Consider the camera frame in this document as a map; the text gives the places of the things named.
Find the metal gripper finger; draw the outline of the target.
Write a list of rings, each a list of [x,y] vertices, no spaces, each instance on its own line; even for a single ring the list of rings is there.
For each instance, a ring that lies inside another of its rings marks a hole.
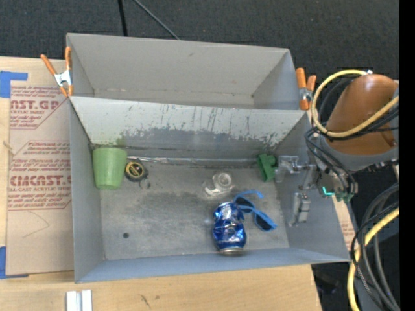
[[[295,226],[306,223],[311,207],[311,200],[306,193],[296,192],[292,198],[292,213],[288,221],[289,225]]]
[[[275,168],[275,182],[281,183],[286,174],[297,174],[298,160],[299,157],[296,155],[279,155]]]

